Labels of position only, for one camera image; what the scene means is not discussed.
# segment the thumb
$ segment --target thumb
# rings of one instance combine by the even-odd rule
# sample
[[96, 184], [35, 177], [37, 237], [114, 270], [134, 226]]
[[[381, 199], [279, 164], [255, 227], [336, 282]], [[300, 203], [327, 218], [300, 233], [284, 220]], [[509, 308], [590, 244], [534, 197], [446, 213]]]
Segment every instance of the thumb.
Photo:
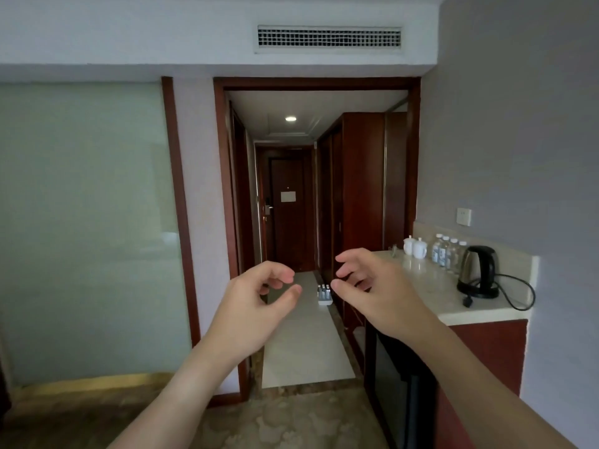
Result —
[[301, 290], [301, 286], [297, 284], [289, 287], [286, 292], [284, 292], [275, 302], [266, 306], [266, 308], [278, 321], [281, 321], [295, 308], [295, 305], [300, 298]]
[[363, 300], [365, 297], [368, 297], [366, 292], [362, 290], [358, 290], [356, 287], [348, 284], [346, 281], [341, 279], [334, 279], [331, 281], [331, 288], [333, 291], [338, 294], [342, 300], [351, 304], [351, 306], [358, 309], [363, 313]]

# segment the white sign on door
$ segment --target white sign on door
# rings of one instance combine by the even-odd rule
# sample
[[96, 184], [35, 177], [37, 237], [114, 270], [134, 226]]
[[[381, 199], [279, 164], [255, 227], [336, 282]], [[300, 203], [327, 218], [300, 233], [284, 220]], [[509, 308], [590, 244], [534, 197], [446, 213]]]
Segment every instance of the white sign on door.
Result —
[[295, 191], [281, 192], [281, 203], [295, 202]]

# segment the electric kettle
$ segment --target electric kettle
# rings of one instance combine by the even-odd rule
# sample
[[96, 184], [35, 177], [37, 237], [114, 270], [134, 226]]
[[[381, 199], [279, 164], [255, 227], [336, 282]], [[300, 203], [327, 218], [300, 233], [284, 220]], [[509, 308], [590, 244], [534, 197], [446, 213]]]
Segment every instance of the electric kettle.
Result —
[[[485, 245], [471, 245], [466, 249], [458, 279], [458, 290], [466, 295], [466, 307], [472, 305], [472, 297], [492, 299], [499, 296], [499, 287], [495, 283], [495, 258], [495, 250]], [[477, 262], [480, 278], [472, 278]]]

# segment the white countertop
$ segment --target white countertop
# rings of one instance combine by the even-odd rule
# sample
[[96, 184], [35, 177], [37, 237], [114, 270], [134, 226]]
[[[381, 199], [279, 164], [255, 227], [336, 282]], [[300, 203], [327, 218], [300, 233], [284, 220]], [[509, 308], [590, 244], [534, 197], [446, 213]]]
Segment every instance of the white countertop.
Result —
[[399, 263], [420, 298], [448, 326], [530, 318], [530, 310], [521, 312], [512, 308], [502, 294], [495, 299], [473, 298], [472, 306], [464, 307], [464, 295], [456, 288], [458, 277], [446, 272], [430, 259], [418, 260], [405, 255], [403, 251], [397, 253], [397, 258], [392, 258], [389, 251], [375, 253], [381, 258]]

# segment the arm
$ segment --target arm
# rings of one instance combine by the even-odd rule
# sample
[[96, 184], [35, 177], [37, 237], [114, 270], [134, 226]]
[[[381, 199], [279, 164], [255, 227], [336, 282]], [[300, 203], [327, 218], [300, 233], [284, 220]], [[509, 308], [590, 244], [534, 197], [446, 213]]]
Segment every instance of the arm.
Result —
[[189, 447], [214, 391], [235, 366], [258, 351], [294, 309], [301, 287], [266, 305], [266, 284], [281, 288], [294, 272], [264, 262], [231, 280], [212, 324], [161, 394], [110, 445], [111, 449]]
[[[331, 288], [380, 331], [412, 348], [428, 365], [476, 447], [573, 448], [501, 383], [460, 338], [424, 305], [399, 266], [365, 249], [344, 263]], [[371, 288], [370, 293], [364, 290]]]

